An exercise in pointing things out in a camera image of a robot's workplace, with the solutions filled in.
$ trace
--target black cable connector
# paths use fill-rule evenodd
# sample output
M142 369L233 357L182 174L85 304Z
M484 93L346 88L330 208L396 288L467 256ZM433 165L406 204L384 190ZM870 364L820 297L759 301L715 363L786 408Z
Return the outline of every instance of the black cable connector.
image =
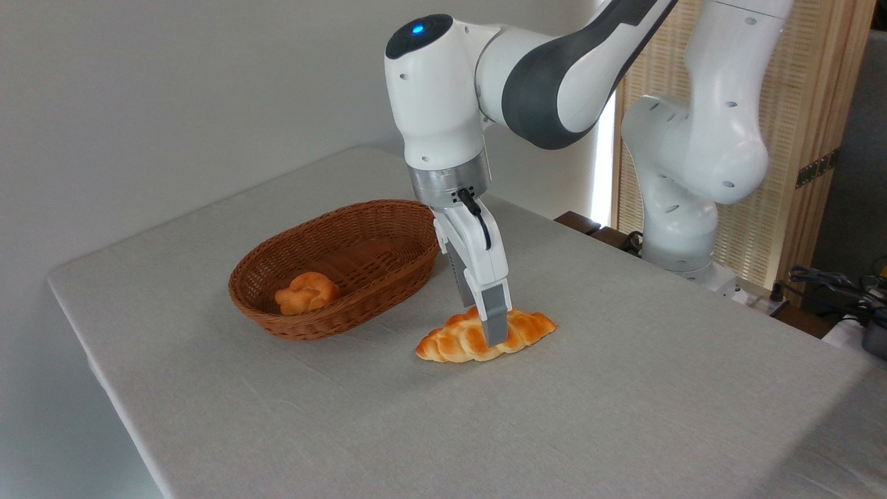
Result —
M456 192L456 195L459 197L459 200L465 203L466 208L468 208L468 212L477 217L477 221L481 223L481 228L483 229L483 237L486 239L487 243L487 251L493 247L493 242L490 239L490 230L487 229L487 223L483 221L483 211L481 210L481 205L477 204L475 201L475 197L468 192L468 189L461 188Z

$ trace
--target brown wicker basket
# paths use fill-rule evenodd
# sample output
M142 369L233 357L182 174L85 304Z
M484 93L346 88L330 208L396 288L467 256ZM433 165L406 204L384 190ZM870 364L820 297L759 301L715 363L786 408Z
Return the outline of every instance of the brown wicker basket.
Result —
M277 337L311 340L351 329L418 291L439 251L424 205L378 200L331 211L250 251L228 281L231 300ZM320 272L341 289L330 305L281 315L274 293L301 273Z

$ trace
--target dark gray arm segment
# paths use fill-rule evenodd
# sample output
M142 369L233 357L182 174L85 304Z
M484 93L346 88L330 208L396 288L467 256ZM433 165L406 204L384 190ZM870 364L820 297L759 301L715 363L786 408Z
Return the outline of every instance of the dark gray arm segment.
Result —
M561 81L579 59L603 43L620 24L638 26L656 1L614 0L585 28L542 44L523 56L508 76L502 92L502 114L508 128L543 149L562 149L584 137L597 120L588 130L578 133L564 128L557 111ZM618 75L614 75L610 93L677 2L668 3Z

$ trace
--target braided bread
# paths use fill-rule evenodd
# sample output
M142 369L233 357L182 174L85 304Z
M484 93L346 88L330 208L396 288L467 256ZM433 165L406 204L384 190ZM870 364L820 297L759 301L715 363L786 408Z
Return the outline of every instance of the braided bread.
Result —
M274 301L280 305L280 313L296 315L329 305L340 294L339 287L322 273L306 272L274 293Z
M453 315L442 328L422 338L416 354L435 362L467 362L492 360L503 353L523 350L557 329L557 324L542 313L512 310L508 313L508 339L492 348L483 337L483 325L477 307L467 313Z

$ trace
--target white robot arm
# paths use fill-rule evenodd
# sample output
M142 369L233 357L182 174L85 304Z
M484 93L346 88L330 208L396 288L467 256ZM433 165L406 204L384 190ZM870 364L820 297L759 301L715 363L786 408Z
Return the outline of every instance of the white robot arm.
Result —
M732 271L713 262L715 202L732 204L764 179L761 84L792 0L708 0L685 54L690 102L646 96L623 119L644 200L642 256L727 297Z
M437 14L389 40L385 76L416 198L435 215L463 305L477 304L487 345L512 308L483 130L501 123L538 147L581 139L678 0L609 0L583 29L552 37Z

